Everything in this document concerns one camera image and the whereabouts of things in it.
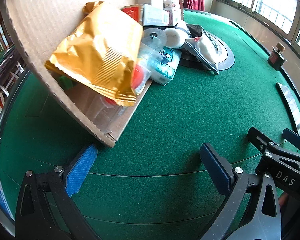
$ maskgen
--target cardboard flap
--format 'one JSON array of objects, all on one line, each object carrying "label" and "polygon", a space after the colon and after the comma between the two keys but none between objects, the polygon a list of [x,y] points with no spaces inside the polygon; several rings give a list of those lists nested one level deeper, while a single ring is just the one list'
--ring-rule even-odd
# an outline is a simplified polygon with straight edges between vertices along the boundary
[{"label": "cardboard flap", "polygon": [[[83,18],[82,7],[96,0],[2,0],[0,9],[6,28],[27,65],[47,87],[56,101],[93,136],[109,147],[115,139],[101,132],[60,88],[44,67],[63,38]],[[103,0],[118,8],[135,0]]]}]

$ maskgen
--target red and white box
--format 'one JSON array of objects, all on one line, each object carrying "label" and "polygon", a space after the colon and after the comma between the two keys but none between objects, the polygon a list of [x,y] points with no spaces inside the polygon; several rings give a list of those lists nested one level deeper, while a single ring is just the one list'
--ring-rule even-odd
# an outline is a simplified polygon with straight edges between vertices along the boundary
[{"label": "red and white box", "polygon": [[181,8],[179,0],[164,0],[163,9],[169,13],[168,26],[175,26],[181,21]]},{"label": "red and white box", "polygon": [[169,13],[148,4],[135,4],[121,9],[142,26],[168,26]]}]

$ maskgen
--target wall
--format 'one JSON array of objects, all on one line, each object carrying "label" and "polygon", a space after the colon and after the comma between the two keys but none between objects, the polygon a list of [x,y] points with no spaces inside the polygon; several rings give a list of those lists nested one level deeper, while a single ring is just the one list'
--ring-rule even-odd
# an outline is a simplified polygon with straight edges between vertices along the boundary
[{"label": "wall", "polygon": [[283,54],[287,60],[283,64],[283,68],[287,71],[300,93],[300,59],[276,34],[249,15],[223,2],[213,0],[210,12],[235,21],[245,28],[269,51],[272,51],[272,47],[275,47],[278,42],[282,43],[286,47]]}]

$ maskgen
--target metal screw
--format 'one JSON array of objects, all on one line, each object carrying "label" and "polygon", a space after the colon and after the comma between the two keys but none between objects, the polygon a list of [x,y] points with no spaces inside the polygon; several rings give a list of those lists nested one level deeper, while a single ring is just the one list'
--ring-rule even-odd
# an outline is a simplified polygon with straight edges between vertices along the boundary
[{"label": "metal screw", "polygon": [[61,172],[62,169],[63,169],[62,166],[57,166],[57,167],[54,168],[54,171],[55,172]]},{"label": "metal screw", "polygon": [[27,177],[30,177],[31,175],[32,175],[32,171],[27,171],[27,172],[26,172],[26,176],[27,176]]},{"label": "metal screw", "polygon": [[269,172],[265,172],[265,176],[267,177],[267,178],[271,178],[271,174],[269,173]]},{"label": "metal screw", "polygon": [[234,171],[239,174],[241,174],[243,172],[243,170],[240,167],[235,167]]}]

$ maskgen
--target roll of tape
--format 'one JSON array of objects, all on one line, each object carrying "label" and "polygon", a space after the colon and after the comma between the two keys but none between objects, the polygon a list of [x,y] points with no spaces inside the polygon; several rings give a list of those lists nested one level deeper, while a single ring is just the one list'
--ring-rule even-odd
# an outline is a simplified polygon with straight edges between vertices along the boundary
[{"label": "roll of tape", "polygon": [[141,42],[150,48],[159,51],[167,43],[167,35],[158,28],[150,28],[143,31]]}]

